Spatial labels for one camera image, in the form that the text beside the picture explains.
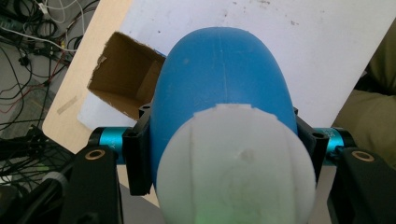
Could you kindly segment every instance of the white plastic part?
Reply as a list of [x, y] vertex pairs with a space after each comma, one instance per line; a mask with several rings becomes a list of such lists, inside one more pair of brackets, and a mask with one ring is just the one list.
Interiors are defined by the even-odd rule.
[[173, 135], [158, 170], [166, 223], [307, 223], [312, 162], [300, 139], [250, 105], [196, 113]]
[[38, 7], [40, 7], [41, 12], [44, 15], [44, 19], [49, 20], [50, 19], [50, 14], [49, 11], [47, 10], [47, 7], [44, 6], [42, 3], [38, 3]]
[[59, 172], [54, 172], [54, 171], [53, 172], [49, 172], [49, 173], [47, 173], [46, 175], [43, 176], [43, 182], [46, 179], [57, 180], [62, 186], [62, 195], [63, 196], [66, 195], [66, 188], [67, 188], [69, 182], [67, 181], [67, 178], [63, 174], [61, 174]]

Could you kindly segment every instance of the table surface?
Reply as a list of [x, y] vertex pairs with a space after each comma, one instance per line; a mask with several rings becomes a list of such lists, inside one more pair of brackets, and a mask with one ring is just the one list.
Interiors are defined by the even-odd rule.
[[[199, 20], [202, 11], [206, 16]], [[166, 55], [183, 35], [206, 26], [246, 28], [260, 38], [276, 57], [301, 117], [312, 126], [328, 126], [394, 20], [395, 11], [394, 0], [381, 4], [370, 0], [208, 0], [207, 4], [192, 0], [102, 0], [43, 131], [75, 153], [86, 146], [92, 131], [77, 116], [97, 59], [115, 31], [121, 30]], [[270, 32], [263, 32], [255, 21], [262, 22]], [[123, 167], [120, 182], [127, 185]], [[158, 204], [155, 195], [148, 199]]]

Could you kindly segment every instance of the cable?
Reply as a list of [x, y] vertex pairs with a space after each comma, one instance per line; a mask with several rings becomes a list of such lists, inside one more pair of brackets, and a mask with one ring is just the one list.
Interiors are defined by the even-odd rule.
[[69, 45], [73, 42], [73, 40], [75, 40], [74, 44], [73, 44], [73, 49], [78, 49], [79, 44], [81, 43], [83, 35], [79, 35], [76, 37], [73, 37], [69, 40], [69, 42], [67, 42], [67, 48], [69, 48]]
[[[18, 86], [19, 86], [20, 92], [21, 92], [21, 91], [22, 91], [21, 84], [20, 84], [20, 82], [19, 82], [19, 80], [18, 80], [17, 74], [15, 73], [14, 67], [12, 66], [11, 60], [8, 58], [8, 55], [6, 54], [6, 52], [4, 51], [4, 49], [3, 49], [1, 46], [0, 46], [0, 50], [2, 50], [3, 53], [6, 55], [6, 58], [8, 59], [8, 62], [9, 62], [9, 64], [11, 65], [11, 68], [12, 68], [12, 71], [13, 71], [13, 74], [14, 74], [14, 77], [15, 77], [15, 79], [17, 80], [17, 83], [18, 83]], [[23, 110], [23, 107], [24, 107], [24, 100], [23, 100], [23, 98], [22, 98], [21, 110], [18, 112], [17, 116], [15, 116], [15, 118], [14, 118], [14, 120], [12, 120], [12, 122], [15, 121], [15, 120], [17, 120], [18, 117], [21, 115], [21, 112], [22, 112], [22, 110]], [[11, 124], [6, 124], [6, 126], [3, 127], [3, 128], [1, 128], [0, 131], [3, 131], [4, 129], [8, 128], [9, 126], [11, 126]]]
[[17, 161], [15, 163], [11, 163], [9, 160], [7, 160], [7, 162], [10, 163], [10, 165], [2, 166], [0, 176], [12, 175], [13, 173], [17, 173], [19, 170], [23, 169], [27, 164], [31, 163], [34, 160], [35, 159], [30, 158], [30, 157], [26, 158], [23, 161]]
[[0, 123], [0, 125], [14, 124], [14, 123], [25, 123], [25, 122], [33, 122], [33, 121], [39, 121], [39, 119], [15, 120], [15, 121], [13, 121], [13, 122], [4, 122], [4, 123]]
[[[18, 50], [18, 52], [19, 52], [21, 58], [27, 57], [27, 56], [28, 56], [28, 53], [26, 52], [25, 49], [21, 49], [21, 48], [19, 48], [18, 46], [15, 46], [15, 47], [16, 47], [16, 49]], [[58, 58], [57, 60], [58, 60], [58, 61], [60, 60], [60, 63], [63, 63], [63, 64], [65, 64], [65, 63], [70, 64], [70, 63], [66, 62], [65, 60], [63, 60], [63, 59], [62, 59], [62, 56], [61, 56], [60, 58]], [[28, 64], [25, 64], [25, 65], [23, 65], [23, 66], [24, 66], [25, 69], [31, 74], [31, 76], [35, 76], [35, 77], [48, 77], [48, 76], [40, 76], [40, 75], [34, 73], [34, 72], [32, 71], [32, 64], [31, 64], [31, 63], [28, 63]], [[54, 75], [54, 76], [58, 75], [58, 74], [59, 74], [60, 72], [62, 72], [62, 70], [64, 70], [66, 67], [67, 67], [67, 65], [62, 66], [62, 67], [61, 67], [58, 71], [56, 71], [53, 75]]]
[[23, 52], [24, 52], [25, 55], [27, 55], [28, 53], [33, 52], [32, 49], [28, 49], [28, 48], [25, 47], [23, 44], [15, 43], [15, 42], [13, 42], [13, 41], [11, 41], [11, 40], [8, 40], [8, 39], [3, 38], [2, 36], [0, 36], [0, 42], [1, 42], [1, 43], [5, 43], [5, 44], [7, 44], [7, 45], [10, 45], [10, 46], [13, 46], [13, 47], [16, 47], [16, 48], [18, 48], [18, 49], [23, 50]]
[[59, 72], [56, 72], [56, 69], [58, 68], [58, 65], [60, 64], [60, 62], [61, 62], [61, 60], [64, 58], [64, 52], [62, 52], [62, 55], [61, 55], [61, 58], [59, 58], [59, 60], [58, 60], [58, 62], [56, 63], [56, 65], [55, 65], [55, 68], [53, 69], [53, 72], [52, 72], [52, 74], [50, 75], [50, 77], [49, 77], [49, 79], [46, 81], [46, 82], [44, 82], [44, 85], [46, 84], [46, 83], [48, 83], [48, 85], [51, 83], [51, 81], [52, 81], [52, 79], [55, 77], [55, 75]]
[[[45, 4], [44, 4], [44, 7], [49, 8], [49, 7], [47, 6], [47, 3], [48, 3], [48, 1], [46, 0], [46, 1], [45, 1]], [[64, 4], [62, 3], [62, 0], [59, 0], [59, 4], [60, 4], [61, 7], [62, 7], [62, 13], [64, 14], [64, 19], [63, 19], [62, 21], [57, 21], [57, 20], [53, 19], [53, 17], [52, 17], [50, 14], [49, 14], [49, 18], [50, 18], [52, 21], [55, 21], [55, 22], [58, 22], [58, 23], [64, 23], [64, 22], [66, 21], [66, 13], [64, 12]]]
[[[29, 16], [25, 16], [21, 12], [21, 3], [27, 8], [29, 12]], [[38, 9], [36, 4], [32, 4], [32, 8], [29, 9], [29, 7], [24, 3], [23, 0], [14, 0], [14, 11], [18, 15], [19, 19], [21, 22], [27, 22], [27, 21], [38, 21], [41, 20], [43, 13]]]
[[74, 0], [73, 2], [71, 2], [69, 5], [67, 5], [66, 7], [49, 7], [49, 6], [45, 6], [46, 8], [49, 8], [49, 9], [55, 9], [55, 10], [64, 10], [64, 9], [66, 9], [66, 8], [68, 8], [68, 7], [71, 7], [73, 4], [75, 4], [75, 2], [77, 2], [77, 0]]
[[[39, 30], [42, 30], [43, 25], [44, 25], [45, 30], [47, 27], [49, 27], [49, 34], [42, 35], [39, 33]], [[57, 31], [58, 31], [58, 26], [56, 25], [56, 23], [54, 21], [41, 21], [35, 26], [35, 29], [33, 29], [32, 33], [40, 38], [47, 39], [47, 38], [54, 36]]]
[[[17, 84], [16, 84], [16, 85], [20, 85], [20, 82], [18, 81], [17, 74], [15, 73], [15, 69], [14, 69], [14, 66], [12, 65], [11, 60], [9, 59], [9, 57], [8, 57], [8, 55], [6, 54], [6, 52], [4, 51], [4, 49], [3, 49], [1, 46], [0, 46], [0, 48], [1, 48], [1, 50], [3, 51], [3, 53], [6, 55], [6, 58], [7, 58], [7, 60], [8, 60], [8, 63], [9, 63], [9, 65], [10, 65], [11, 69], [12, 69], [13, 75], [14, 75], [14, 77], [17, 79]], [[13, 100], [13, 99], [15, 99], [15, 98], [18, 96], [18, 94], [23, 95], [22, 91], [28, 86], [28, 83], [30, 82], [31, 79], [32, 79], [32, 73], [30, 73], [30, 76], [29, 76], [28, 80], [26, 81], [26, 83], [23, 84], [22, 87], [20, 87], [19, 91], [16, 92], [14, 96], [12, 96], [12, 97], [1, 97], [0, 100]]]
[[31, 219], [37, 214], [38, 209], [50, 198], [54, 197], [60, 190], [62, 186], [59, 182], [47, 179], [45, 181], [50, 181], [49, 186], [38, 196], [36, 200], [25, 210], [22, 217], [18, 221], [18, 224], [30, 223]]
[[42, 38], [38, 38], [38, 37], [35, 37], [35, 36], [31, 36], [31, 35], [24, 35], [24, 34], [21, 34], [21, 33], [19, 33], [19, 32], [16, 32], [16, 31], [8, 30], [7, 28], [4, 28], [4, 27], [0, 27], [0, 28], [2, 28], [2, 29], [5, 30], [5, 31], [9, 31], [9, 32], [11, 32], [11, 33], [14, 33], [14, 34], [16, 34], [16, 35], [23, 35], [23, 36], [25, 36], [25, 37], [29, 37], [29, 38], [32, 38], [32, 39], [36, 39], [36, 40], [40, 40], [40, 41], [44, 41], [44, 42], [51, 43], [52, 45], [54, 45], [54, 46], [56, 46], [57, 48], [62, 49], [62, 50], [64, 50], [64, 51], [76, 52], [76, 50], [74, 50], [74, 49], [65, 49], [65, 48], [62, 48], [61, 46], [57, 45], [56, 43], [54, 43], [54, 42], [52, 42], [52, 41], [50, 41], [50, 40], [48, 40], [48, 39], [42, 39]]
[[0, 91], [0, 95], [1, 95], [3, 92], [5, 92], [5, 91], [11, 91], [11, 90], [14, 89], [16, 86], [18, 86], [18, 83], [15, 84], [15, 85], [13, 85], [12, 87], [6, 89], [6, 90], [1, 90], [1, 91]]
[[79, 18], [81, 18], [81, 15], [90, 11], [95, 11], [96, 7], [90, 7], [92, 4], [99, 2], [99, 0], [94, 0], [92, 2], [90, 2], [87, 6], [85, 6], [82, 9], [82, 12], [80, 11], [77, 16], [70, 22], [70, 24], [66, 27], [65, 32], [59, 36], [59, 38], [63, 38], [65, 39], [65, 43], [68, 43], [68, 32], [70, 32], [70, 30], [74, 27], [74, 25], [76, 24], [76, 22], [79, 20]]
[[81, 4], [78, 1], [76, 1], [76, 3], [78, 4], [79, 9], [81, 10], [82, 34], [85, 35], [84, 11], [82, 10]]
[[[52, 74], [55, 73], [56, 67], [58, 67], [59, 61], [58, 61], [58, 63], [56, 64], [55, 68], [53, 69]], [[43, 114], [44, 114], [44, 107], [46, 106], [47, 97], [48, 97], [49, 91], [50, 91], [50, 80], [51, 80], [51, 76], [52, 76], [52, 74], [51, 74], [51, 72], [50, 72], [50, 69], [51, 69], [50, 64], [51, 64], [51, 59], [49, 59], [49, 80], [48, 80], [46, 95], [44, 96], [44, 102], [43, 102], [43, 105], [41, 106], [41, 112], [40, 112], [40, 117], [38, 118], [37, 127], [40, 127], [40, 122], [41, 122], [41, 119], [43, 118]]]
[[25, 95], [27, 95], [31, 90], [32, 90], [32, 88], [30, 88], [27, 92], [23, 93], [23, 94], [21, 95], [20, 98], [18, 98], [16, 101], [14, 101], [14, 102], [12, 102], [12, 103], [8, 103], [8, 104], [1, 103], [0, 105], [11, 105], [11, 107], [10, 107], [7, 111], [0, 110], [0, 112], [3, 113], [3, 114], [8, 113], [8, 112], [11, 110], [11, 108], [14, 107], [14, 105], [15, 105], [19, 100], [21, 100], [21, 98], [23, 98]]

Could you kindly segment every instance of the cardboard box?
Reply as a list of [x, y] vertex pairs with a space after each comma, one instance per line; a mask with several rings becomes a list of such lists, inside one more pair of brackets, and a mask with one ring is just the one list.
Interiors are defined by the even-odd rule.
[[151, 102], [165, 57], [122, 33], [114, 33], [92, 73], [88, 89], [129, 118]]

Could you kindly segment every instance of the black wire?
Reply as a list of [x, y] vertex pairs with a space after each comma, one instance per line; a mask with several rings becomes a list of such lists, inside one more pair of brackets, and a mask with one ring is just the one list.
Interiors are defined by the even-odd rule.
[[81, 43], [82, 37], [83, 37], [82, 35], [77, 37], [77, 39], [73, 45], [73, 49], [78, 49], [79, 44]]
[[[39, 33], [40, 28], [43, 27], [43, 25], [48, 25], [49, 26], [49, 34], [48, 35], [42, 35]], [[44, 38], [44, 39], [49, 39], [51, 37], [53, 37], [56, 32], [58, 31], [58, 25], [51, 20], [43, 20], [37, 23], [37, 25], [35, 26], [35, 29], [33, 31], [33, 35], [38, 36], [40, 38]]]
[[23, 20], [18, 15], [16, 15], [16, 13], [8, 10], [7, 8], [0, 7], [0, 13], [11, 18], [14, 21], [23, 22]]
[[[51, 59], [49, 59], [49, 80], [51, 77]], [[46, 90], [46, 95], [44, 96], [44, 101], [43, 101], [43, 105], [41, 106], [41, 112], [40, 112], [40, 117], [38, 118], [38, 122], [37, 122], [37, 127], [40, 127], [40, 122], [43, 118], [44, 115], [44, 107], [46, 106], [46, 102], [47, 102], [47, 97], [49, 95], [49, 91], [50, 91], [50, 84], [47, 85], [47, 90]]]
[[75, 40], [75, 42], [77, 41], [77, 39], [78, 38], [80, 38], [82, 35], [80, 35], [80, 36], [75, 36], [75, 37], [73, 37], [73, 38], [71, 38], [70, 40], [69, 40], [69, 42], [67, 43], [67, 48], [68, 49], [70, 49], [70, 44], [73, 42], [73, 40]]
[[15, 120], [15, 121], [13, 121], [13, 122], [4, 122], [4, 123], [0, 123], [0, 125], [14, 124], [14, 123], [24, 123], [24, 122], [34, 122], [34, 121], [38, 121], [38, 119]]
[[23, 0], [14, 0], [14, 11], [22, 22], [27, 22], [29, 20], [30, 21], [41, 20], [41, 18], [43, 17], [43, 13], [41, 12], [41, 10], [38, 9], [38, 6], [34, 1], [31, 1], [32, 8], [31, 10], [28, 9], [29, 11], [28, 16], [24, 15], [21, 12], [21, 3], [23, 3], [26, 6], [26, 8], [28, 8], [28, 6], [26, 5], [26, 3], [23, 2]]
[[7, 162], [10, 163], [10, 165], [4, 165], [1, 168], [0, 176], [12, 175], [13, 173], [18, 172], [20, 169], [23, 169], [24, 167], [26, 167], [26, 165], [31, 163], [32, 161], [34, 161], [34, 160], [30, 157], [27, 157], [27, 159], [24, 161], [17, 161], [14, 163], [7, 160]]
[[37, 214], [38, 209], [43, 206], [43, 204], [53, 196], [55, 196], [60, 190], [62, 190], [62, 186], [60, 183], [54, 180], [47, 179], [46, 181], [50, 181], [49, 186], [45, 191], [42, 192], [38, 196], [36, 200], [26, 209], [23, 213], [22, 217], [18, 221], [18, 224], [30, 223], [32, 218]]
[[[54, 75], [54, 76], [58, 75], [58, 74], [59, 74], [62, 70], [64, 70], [66, 67], [67, 67], [67, 65], [62, 66], [62, 67], [59, 68], [58, 71], [56, 71], [53, 75]], [[40, 75], [38, 75], [38, 74], [32, 72], [31, 70], [29, 70], [29, 69], [27, 68], [27, 66], [25, 66], [25, 68], [26, 68], [26, 70], [27, 70], [28, 72], [31, 72], [32, 75], [35, 76], [35, 77], [47, 77], [47, 76], [40, 76]]]
[[22, 93], [22, 91], [26, 88], [26, 86], [28, 85], [28, 83], [29, 83], [30, 80], [32, 79], [32, 74], [30, 74], [29, 79], [28, 79], [28, 80], [26, 81], [26, 83], [23, 84], [23, 86], [21, 87], [21, 83], [20, 83], [19, 80], [18, 80], [17, 74], [16, 74], [15, 69], [14, 69], [14, 65], [12, 65], [12, 62], [11, 62], [11, 60], [9, 59], [8, 54], [4, 51], [4, 49], [3, 49], [1, 46], [0, 46], [0, 49], [1, 49], [1, 50], [3, 51], [3, 53], [6, 55], [6, 58], [7, 58], [8, 63], [9, 63], [9, 66], [10, 66], [11, 69], [12, 69], [12, 73], [13, 73], [14, 77], [15, 77], [16, 80], [17, 80], [18, 86], [20, 87], [20, 90], [19, 90], [18, 92], [16, 92], [14, 96], [12, 96], [12, 97], [0, 97], [0, 100], [13, 100], [13, 99], [15, 99], [19, 94], [21, 94], [21, 97], [22, 97], [22, 99], [23, 99], [23, 93]]
[[92, 4], [94, 4], [94, 3], [96, 3], [96, 2], [99, 2], [99, 0], [91, 1], [87, 6], [85, 6], [85, 7], [82, 9], [82, 11], [84, 11], [85, 9], [87, 9], [88, 7], [90, 7]]
[[1, 90], [1, 91], [0, 91], [0, 95], [3, 94], [3, 92], [5, 92], [5, 91], [11, 91], [11, 90], [14, 89], [16, 86], [18, 86], [18, 83], [15, 84], [15, 85], [13, 85], [11, 88], [8, 88], [8, 89], [6, 89], [6, 90]]
[[10, 45], [10, 46], [13, 46], [13, 47], [16, 47], [18, 49], [21, 49], [21, 50], [23, 50], [23, 52], [25, 52], [25, 54], [28, 54], [28, 52], [29, 53], [33, 52], [31, 49], [26, 48], [23, 44], [17, 44], [17, 43], [15, 43], [12, 40], [5, 39], [4, 37], [0, 38], [0, 42], [5, 43], [5, 44]]
[[0, 138], [0, 143], [2, 143], [2, 142], [12, 143], [12, 144], [24, 143], [24, 144], [26, 144], [27, 146], [36, 146], [36, 145], [42, 145], [42, 144], [43, 144], [42, 142], [35, 142], [35, 141], [27, 142], [26, 140], [29, 140], [30, 137], [31, 137], [31, 134], [29, 135], [29, 138], [27, 138], [26, 136], [24, 136], [24, 137], [16, 137], [16, 138], [13, 138], [13, 139], [3, 139], [3, 138]]
[[[12, 72], [13, 72], [13, 74], [14, 74], [14, 77], [15, 77], [15, 79], [17, 80], [17, 83], [19, 83], [19, 84], [18, 84], [18, 87], [20, 88], [20, 93], [21, 93], [21, 83], [19, 82], [18, 77], [17, 77], [17, 74], [15, 73], [14, 66], [12, 65], [11, 60], [9, 59], [8, 55], [6, 54], [6, 52], [4, 51], [4, 49], [3, 49], [1, 46], [0, 46], [0, 50], [2, 50], [3, 53], [6, 55], [6, 58], [7, 58], [8, 62], [9, 62], [9, 65], [11, 66], [11, 69], [12, 69]], [[21, 115], [21, 112], [22, 112], [22, 110], [23, 110], [24, 99], [23, 99], [23, 94], [22, 94], [22, 93], [21, 93], [21, 101], [22, 101], [21, 110], [18, 112], [17, 116], [16, 116], [16, 117], [14, 118], [14, 120], [12, 120], [11, 122], [17, 120], [18, 117]], [[1, 128], [0, 131], [3, 131], [4, 129], [8, 128], [8, 127], [11, 126], [11, 125], [12, 125], [12, 124], [7, 124], [5, 127]]]
[[[42, 89], [39, 89], [39, 88], [37, 88], [37, 89], [32, 89], [32, 90], [30, 90], [29, 91], [29, 93], [30, 92], [32, 92], [32, 91], [43, 91]], [[14, 102], [11, 102], [11, 103], [6, 103], [6, 104], [4, 104], [4, 103], [0, 103], [0, 105], [15, 105], [19, 100], [16, 100], [16, 101], [14, 101]]]

